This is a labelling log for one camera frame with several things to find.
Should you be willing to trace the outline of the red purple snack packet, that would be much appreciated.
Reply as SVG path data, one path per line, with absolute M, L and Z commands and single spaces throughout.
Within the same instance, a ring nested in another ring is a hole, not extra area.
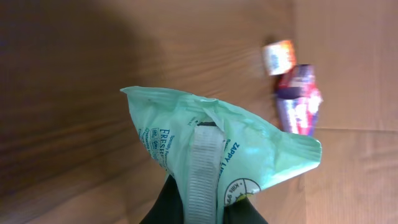
M 313 136 L 322 101 L 322 95 L 315 83 L 314 66 L 294 66 L 281 76 L 276 89 L 282 130 Z

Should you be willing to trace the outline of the small orange box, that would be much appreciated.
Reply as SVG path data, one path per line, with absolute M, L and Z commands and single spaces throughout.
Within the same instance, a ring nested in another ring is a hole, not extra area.
M 281 40 L 265 45 L 262 48 L 262 53 L 270 76 L 285 74 L 297 64 L 291 40 Z

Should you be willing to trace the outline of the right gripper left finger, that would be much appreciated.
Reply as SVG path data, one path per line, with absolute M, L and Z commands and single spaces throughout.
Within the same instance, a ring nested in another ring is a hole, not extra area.
M 169 175 L 153 207 L 140 224 L 183 224 L 183 204 L 175 179 Z

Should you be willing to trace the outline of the teal wet wipes packet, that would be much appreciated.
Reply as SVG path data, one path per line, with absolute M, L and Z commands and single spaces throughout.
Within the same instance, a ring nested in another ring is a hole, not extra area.
M 184 223 L 316 168 L 322 145 L 227 102 L 168 88 L 123 89 L 139 139 L 177 184 Z

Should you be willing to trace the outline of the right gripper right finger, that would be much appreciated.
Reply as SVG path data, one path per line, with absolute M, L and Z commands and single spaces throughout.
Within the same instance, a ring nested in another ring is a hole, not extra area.
M 223 224 L 268 224 L 248 198 L 224 208 Z

